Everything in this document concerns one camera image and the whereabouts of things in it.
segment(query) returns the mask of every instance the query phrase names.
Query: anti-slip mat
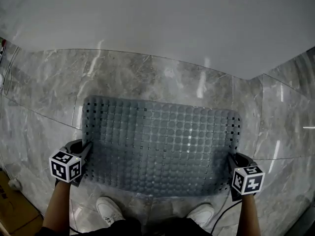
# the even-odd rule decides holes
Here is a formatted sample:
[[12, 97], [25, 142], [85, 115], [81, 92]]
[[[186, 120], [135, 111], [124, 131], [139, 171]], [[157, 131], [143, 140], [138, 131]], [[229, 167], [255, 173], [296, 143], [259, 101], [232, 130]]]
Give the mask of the anti-slip mat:
[[236, 152], [241, 126], [232, 110], [89, 96], [85, 177], [155, 197], [217, 194], [229, 188], [226, 156]]

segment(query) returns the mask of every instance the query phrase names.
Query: marble floor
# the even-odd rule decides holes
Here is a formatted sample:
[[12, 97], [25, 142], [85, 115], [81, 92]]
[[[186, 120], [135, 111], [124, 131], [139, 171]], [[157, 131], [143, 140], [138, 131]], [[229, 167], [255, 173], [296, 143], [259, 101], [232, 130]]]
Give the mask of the marble floor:
[[[8, 44], [0, 63], [12, 60], [12, 82], [1, 97], [0, 152], [23, 194], [42, 212], [55, 180], [48, 157], [81, 137], [87, 95], [232, 109], [243, 119], [239, 151], [266, 171], [255, 197], [262, 235], [284, 235], [310, 205], [315, 190], [315, 49], [245, 81], [209, 68], [148, 55], [100, 50], [30, 53]], [[153, 225], [184, 217], [210, 202], [216, 216], [232, 204], [229, 190], [207, 197], [152, 198], [84, 180], [71, 188], [70, 222], [80, 232], [107, 225], [95, 208], [113, 198], [125, 216]], [[214, 236], [235, 235], [240, 206], [227, 212]]]

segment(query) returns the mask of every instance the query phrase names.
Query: forearm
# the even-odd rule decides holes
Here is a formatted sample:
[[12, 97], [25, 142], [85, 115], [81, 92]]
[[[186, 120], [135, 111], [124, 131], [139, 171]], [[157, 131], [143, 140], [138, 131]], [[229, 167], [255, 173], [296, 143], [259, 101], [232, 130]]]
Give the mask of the forearm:
[[253, 194], [242, 196], [242, 200], [237, 236], [260, 236], [260, 228]]
[[58, 182], [50, 199], [43, 227], [56, 233], [69, 231], [69, 196], [71, 183]]

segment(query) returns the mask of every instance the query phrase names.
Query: shoe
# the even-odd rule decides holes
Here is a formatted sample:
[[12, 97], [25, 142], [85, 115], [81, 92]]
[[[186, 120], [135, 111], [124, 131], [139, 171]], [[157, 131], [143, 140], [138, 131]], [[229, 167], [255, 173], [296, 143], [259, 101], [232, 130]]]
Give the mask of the shoe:
[[192, 210], [187, 215], [187, 218], [191, 218], [196, 224], [204, 229], [210, 223], [210, 220], [214, 214], [215, 210], [211, 204], [202, 204]]
[[115, 221], [125, 220], [118, 205], [108, 197], [98, 198], [96, 208], [102, 219], [104, 219], [109, 226]]

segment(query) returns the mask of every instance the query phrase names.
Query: cardboard box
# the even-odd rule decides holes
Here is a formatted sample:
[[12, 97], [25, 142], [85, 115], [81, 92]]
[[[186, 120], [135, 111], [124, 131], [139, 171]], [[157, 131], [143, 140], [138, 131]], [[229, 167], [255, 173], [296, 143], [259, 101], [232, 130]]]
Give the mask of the cardboard box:
[[12, 190], [9, 178], [0, 171], [0, 223], [10, 235], [34, 235], [42, 226], [40, 213], [19, 191]]

